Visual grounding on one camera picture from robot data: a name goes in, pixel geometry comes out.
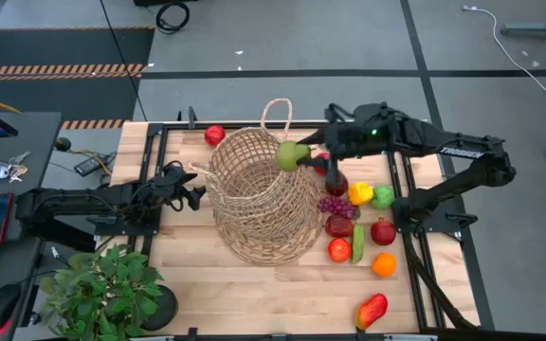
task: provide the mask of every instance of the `grapes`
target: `grapes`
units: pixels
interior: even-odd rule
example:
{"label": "grapes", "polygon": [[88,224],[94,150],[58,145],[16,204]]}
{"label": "grapes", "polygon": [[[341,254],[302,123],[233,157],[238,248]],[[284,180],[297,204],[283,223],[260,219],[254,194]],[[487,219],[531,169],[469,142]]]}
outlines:
{"label": "grapes", "polygon": [[350,202],[342,198],[331,197],[322,198],[319,200],[318,209],[321,212],[330,212],[332,214],[351,219],[355,214],[357,206],[353,206]]}

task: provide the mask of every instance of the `green cucumber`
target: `green cucumber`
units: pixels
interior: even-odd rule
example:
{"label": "green cucumber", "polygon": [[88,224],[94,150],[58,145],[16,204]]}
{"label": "green cucumber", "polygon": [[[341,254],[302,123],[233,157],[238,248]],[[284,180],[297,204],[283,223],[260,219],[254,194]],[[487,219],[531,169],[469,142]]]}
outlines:
{"label": "green cucumber", "polygon": [[352,255],[351,262],[353,264],[357,263],[364,257],[364,226],[360,224],[355,224],[353,227],[353,245],[352,245]]}

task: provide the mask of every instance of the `orange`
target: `orange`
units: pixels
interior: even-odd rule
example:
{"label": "orange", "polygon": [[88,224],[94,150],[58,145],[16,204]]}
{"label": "orange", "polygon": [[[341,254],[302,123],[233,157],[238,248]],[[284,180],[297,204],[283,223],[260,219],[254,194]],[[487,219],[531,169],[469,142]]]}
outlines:
{"label": "orange", "polygon": [[381,252],[372,262],[372,271],[378,276],[385,278],[393,275],[397,268],[397,259],[394,255]]}

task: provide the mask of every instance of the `black pot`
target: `black pot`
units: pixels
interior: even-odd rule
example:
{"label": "black pot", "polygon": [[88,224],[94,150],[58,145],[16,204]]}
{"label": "black pot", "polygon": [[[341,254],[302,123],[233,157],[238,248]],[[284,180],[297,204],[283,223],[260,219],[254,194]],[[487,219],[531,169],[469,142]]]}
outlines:
{"label": "black pot", "polygon": [[142,322],[142,329],[146,331],[157,331],[166,327],[178,313],[178,300],[168,287],[158,285],[162,296],[156,297],[157,311],[155,314]]}

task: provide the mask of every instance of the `desk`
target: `desk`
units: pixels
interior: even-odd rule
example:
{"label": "desk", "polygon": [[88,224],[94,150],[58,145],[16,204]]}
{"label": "desk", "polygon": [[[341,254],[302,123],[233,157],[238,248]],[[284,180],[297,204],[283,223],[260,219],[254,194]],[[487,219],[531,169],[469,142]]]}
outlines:
{"label": "desk", "polygon": [[[18,196],[42,184],[62,116],[60,113],[22,113],[0,114],[0,118],[18,130],[18,136],[0,138],[0,160],[9,160],[26,151],[31,152],[23,162],[28,167],[28,172],[22,176],[22,182],[10,184],[7,180],[0,180],[0,193],[12,192],[14,196]],[[24,236],[20,224],[13,219],[14,213],[15,206],[9,213],[5,239],[0,245],[0,287],[30,276],[41,248],[40,240]],[[23,283],[20,301],[10,323],[1,330],[0,340],[12,338],[29,287],[28,281]]]}
{"label": "desk", "polygon": [[[112,184],[138,178],[147,127],[147,123],[123,126]],[[281,136],[281,131],[273,132]],[[312,132],[292,129],[288,138],[299,140]],[[155,171],[157,146],[156,141],[149,176]],[[171,131],[165,163],[207,162],[210,153],[203,131]],[[391,184],[384,156],[345,160],[340,168],[350,182]],[[413,159],[412,168],[418,187],[431,187],[442,181],[435,156]],[[203,184],[204,177],[198,176],[189,188]],[[361,209],[358,222],[367,226],[378,216],[391,219],[390,210],[381,212],[369,206]],[[172,323],[156,334],[184,335],[189,327],[197,327],[200,334],[355,333],[355,309],[375,293],[387,296],[389,309],[367,332],[418,332],[401,238],[389,246],[374,245],[366,238],[364,258],[358,264],[333,264],[326,251],[330,240],[321,233],[313,248],[298,260],[282,266],[258,267],[237,259],[222,243],[207,194],[199,211],[174,212],[165,207],[160,232],[153,240],[150,265],[161,272],[164,284],[174,290],[179,310]],[[478,324],[460,245],[444,234],[429,234],[428,240],[441,288],[465,318]],[[117,237],[115,241],[126,243],[127,238]],[[371,261],[379,252],[392,252],[398,258],[398,269],[391,278],[380,279],[372,273]],[[432,325],[428,291],[422,283],[421,287]]]}

